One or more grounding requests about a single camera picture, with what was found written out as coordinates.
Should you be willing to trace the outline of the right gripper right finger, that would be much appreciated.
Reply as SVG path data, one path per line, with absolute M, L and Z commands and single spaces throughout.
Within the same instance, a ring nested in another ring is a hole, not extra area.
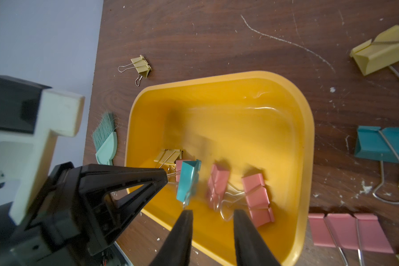
M 234 211 L 233 225 L 238 266 L 280 266 L 244 210 Z

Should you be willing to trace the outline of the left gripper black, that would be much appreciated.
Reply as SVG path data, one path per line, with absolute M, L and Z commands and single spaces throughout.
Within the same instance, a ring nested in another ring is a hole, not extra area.
M 0 206 L 0 266 L 84 266 L 86 247 L 111 246 L 167 183 L 162 168 L 60 164 L 19 225 Z

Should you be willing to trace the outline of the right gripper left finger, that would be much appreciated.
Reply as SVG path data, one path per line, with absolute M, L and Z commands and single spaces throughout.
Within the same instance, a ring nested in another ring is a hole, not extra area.
M 167 236 L 151 266 L 188 266 L 190 263 L 194 213 L 184 210 Z

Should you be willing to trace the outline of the pink binder clip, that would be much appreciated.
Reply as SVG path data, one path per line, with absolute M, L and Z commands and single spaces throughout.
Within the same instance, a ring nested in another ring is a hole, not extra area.
M 211 175 L 207 181 L 206 198 L 209 208 L 214 211 L 219 209 L 220 203 L 225 196 L 229 175 L 229 170 L 222 165 L 212 165 Z
M 310 213 L 308 215 L 313 243 L 318 247 L 336 248 L 343 263 L 345 249 L 358 252 L 359 264 L 365 265 L 364 252 L 393 254 L 394 251 L 372 213 Z
M 244 205 L 255 227 L 273 223 L 275 218 L 263 174 L 245 176 L 241 178 L 241 183 L 242 189 L 228 184 L 229 191 L 219 198 L 219 212 L 223 220 L 230 221 L 233 218 L 233 214 L 228 213 L 228 208 Z

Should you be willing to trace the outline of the teal binder clip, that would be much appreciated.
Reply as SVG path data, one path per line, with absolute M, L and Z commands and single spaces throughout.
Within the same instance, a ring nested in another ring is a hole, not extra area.
M 385 184 L 384 163 L 399 165 L 399 127 L 358 126 L 354 156 L 379 162 L 380 183 L 373 189 L 372 195 L 381 202 L 399 205 L 399 201 L 382 198 L 377 193 Z
M 182 202 L 183 209 L 189 205 L 191 197 L 196 193 L 201 164 L 200 160 L 176 160 L 176 171 L 167 175 L 176 177 L 176 199 Z

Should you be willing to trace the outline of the yellow plastic storage box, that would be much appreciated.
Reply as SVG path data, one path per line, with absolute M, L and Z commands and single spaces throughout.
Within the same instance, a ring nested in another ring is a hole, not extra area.
M 223 265 L 236 263 L 233 223 L 206 202 L 211 167 L 220 162 L 238 188 L 243 177 L 263 175 L 275 221 L 259 233 L 280 264 L 296 264 L 307 228 L 314 121 L 291 81 L 255 71 L 145 88 L 129 116 L 125 166 L 155 167 L 164 149 L 202 162 L 189 203 L 195 248 Z

